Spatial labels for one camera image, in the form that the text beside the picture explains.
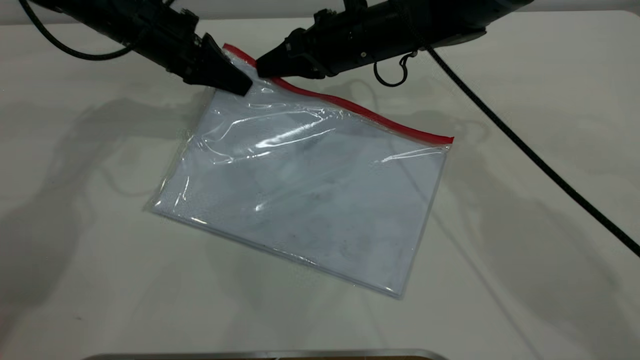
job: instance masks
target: white tabletop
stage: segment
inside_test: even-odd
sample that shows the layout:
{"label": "white tabletop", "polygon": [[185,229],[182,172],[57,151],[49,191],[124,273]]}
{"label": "white tabletop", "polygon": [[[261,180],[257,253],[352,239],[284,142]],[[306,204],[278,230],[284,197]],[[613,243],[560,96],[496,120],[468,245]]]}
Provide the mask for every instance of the white tabletop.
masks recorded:
{"label": "white tabletop", "polygon": [[[259,56],[311,19],[212,20]],[[82,25],[64,42],[118,48]],[[640,239],[640,18],[518,13],[444,58],[560,174]],[[640,260],[426,55],[298,86],[453,135],[402,301],[144,212],[197,111],[132,54],[0,27],[0,356],[423,348],[457,359],[632,359]],[[396,61],[381,73],[398,77]]]}

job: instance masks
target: red zipper seal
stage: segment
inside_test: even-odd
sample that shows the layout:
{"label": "red zipper seal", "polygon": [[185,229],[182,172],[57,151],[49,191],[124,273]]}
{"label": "red zipper seal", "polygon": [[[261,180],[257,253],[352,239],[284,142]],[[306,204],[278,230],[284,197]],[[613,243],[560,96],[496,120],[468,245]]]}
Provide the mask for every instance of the red zipper seal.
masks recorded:
{"label": "red zipper seal", "polygon": [[[238,49],[237,47],[235,47],[233,45],[229,45],[229,44],[225,44],[223,46],[223,48],[225,50],[228,50],[232,54],[236,55],[240,59],[246,61],[249,65],[255,67],[255,64],[256,64],[255,59],[252,58],[251,56],[249,56],[248,54],[246,54],[244,51]],[[387,129],[390,129],[390,130],[395,131],[397,133],[400,133],[402,135],[409,136],[411,138],[422,140],[422,141],[433,143],[433,144],[448,145],[448,144],[452,144],[453,143],[453,138],[450,138],[448,136],[441,136],[441,135],[434,135],[434,134],[431,134],[431,133],[425,133],[424,131],[416,130],[416,129],[413,129],[411,127],[407,127],[407,126],[398,124],[397,122],[391,121],[391,120],[387,119],[386,117],[382,117],[382,116],[376,114],[375,112],[373,112],[373,111],[371,111],[369,109],[363,108],[362,106],[360,106],[358,104],[355,104],[355,103],[353,103],[351,101],[342,99],[340,97],[332,96],[332,95],[326,95],[326,94],[319,94],[317,92],[304,90],[304,89],[301,89],[301,88],[298,88],[296,86],[293,86],[293,85],[289,84],[288,82],[284,81],[282,78],[271,78],[269,80],[271,80],[274,84],[277,84],[277,85],[281,86],[282,88],[285,88],[288,91],[291,91],[291,92],[294,92],[294,93],[300,94],[300,95],[317,97],[318,99],[322,99],[322,100],[324,100],[326,102],[330,102],[330,103],[332,103],[334,105],[340,106],[341,108],[344,108],[344,109],[352,111],[352,112],[354,112],[356,114],[362,115],[362,116],[364,116],[364,117],[366,117],[368,119],[371,119],[372,121],[375,121],[378,124],[386,127]]]}

